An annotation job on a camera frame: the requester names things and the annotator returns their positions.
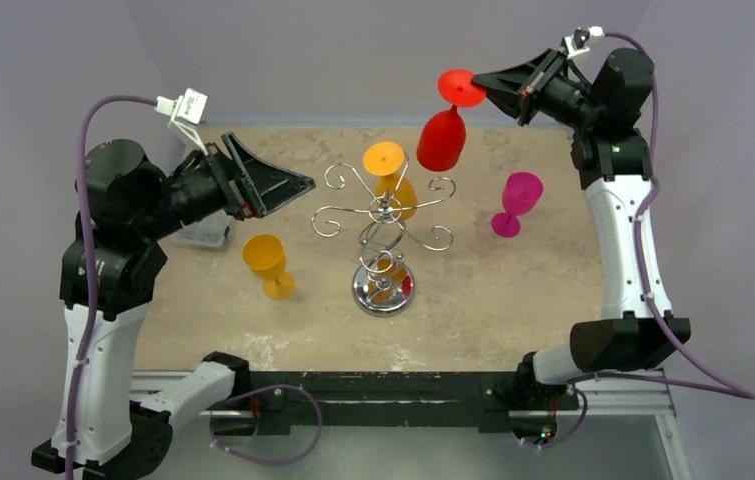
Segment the orange wine glass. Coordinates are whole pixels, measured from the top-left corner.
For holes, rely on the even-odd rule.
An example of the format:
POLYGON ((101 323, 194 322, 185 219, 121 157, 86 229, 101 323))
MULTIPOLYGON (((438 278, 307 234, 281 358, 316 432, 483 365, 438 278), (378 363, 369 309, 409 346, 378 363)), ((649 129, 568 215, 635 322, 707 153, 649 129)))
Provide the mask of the orange wine glass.
POLYGON ((263 292, 267 297, 283 300, 293 293, 295 279, 286 270, 286 254, 278 237, 260 234, 250 238, 242 248, 242 260, 263 281, 263 292))
POLYGON ((368 215, 385 224, 403 223, 415 213, 418 199, 407 178, 408 156, 397 143, 381 141, 364 153, 362 165, 377 178, 368 215))

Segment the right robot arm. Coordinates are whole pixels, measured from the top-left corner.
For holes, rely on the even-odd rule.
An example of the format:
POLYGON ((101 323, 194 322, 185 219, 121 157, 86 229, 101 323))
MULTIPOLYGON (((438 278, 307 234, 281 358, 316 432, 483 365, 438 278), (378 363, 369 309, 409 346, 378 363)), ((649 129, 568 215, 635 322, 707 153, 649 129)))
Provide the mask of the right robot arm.
POLYGON ((674 313, 661 281, 648 207, 655 193, 651 148, 636 125, 654 70, 647 54, 619 48, 587 80, 562 51, 550 49, 472 79, 518 124, 541 113, 572 130, 571 158, 603 266, 600 318, 573 325, 563 345, 525 355, 512 378, 488 388, 500 404, 546 407, 570 380, 655 368, 690 338, 689 320, 674 313))

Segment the pink wine glass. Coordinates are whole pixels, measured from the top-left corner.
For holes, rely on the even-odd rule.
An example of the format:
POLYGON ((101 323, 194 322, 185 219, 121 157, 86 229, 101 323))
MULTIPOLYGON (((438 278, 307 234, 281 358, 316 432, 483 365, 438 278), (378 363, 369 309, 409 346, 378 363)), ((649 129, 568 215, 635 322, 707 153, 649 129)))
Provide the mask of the pink wine glass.
POLYGON ((512 238, 521 231, 520 217, 537 205, 544 193, 542 180, 530 172, 511 174, 501 195, 502 212, 495 214, 490 222, 493 232, 501 237, 512 238))

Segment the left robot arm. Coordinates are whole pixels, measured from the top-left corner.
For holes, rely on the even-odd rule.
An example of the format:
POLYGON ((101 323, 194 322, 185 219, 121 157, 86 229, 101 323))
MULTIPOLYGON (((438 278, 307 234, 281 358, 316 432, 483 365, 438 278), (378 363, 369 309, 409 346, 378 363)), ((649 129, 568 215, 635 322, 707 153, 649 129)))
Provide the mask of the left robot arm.
POLYGON ((61 264, 68 338, 65 394, 53 436, 33 466, 87 479, 139 479, 164 460, 186 424, 211 407, 259 410, 249 364, 213 352, 177 383, 131 397, 141 326, 167 256, 163 238, 222 212, 266 217, 311 191, 306 175, 258 158, 233 133, 193 151, 171 174, 130 139, 102 143, 82 158, 89 208, 61 264))

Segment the red wine glass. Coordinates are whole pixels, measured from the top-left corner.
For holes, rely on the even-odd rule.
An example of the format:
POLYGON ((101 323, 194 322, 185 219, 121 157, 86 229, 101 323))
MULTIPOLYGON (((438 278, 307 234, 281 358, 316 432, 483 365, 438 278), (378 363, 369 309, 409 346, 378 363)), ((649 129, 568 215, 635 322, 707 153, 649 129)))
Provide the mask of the red wine glass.
POLYGON ((431 172, 446 172, 458 163, 466 141, 462 109, 479 106, 485 91, 473 83, 475 73, 454 68, 443 72, 436 90, 448 108, 434 114, 422 128, 417 149, 418 163, 431 172))

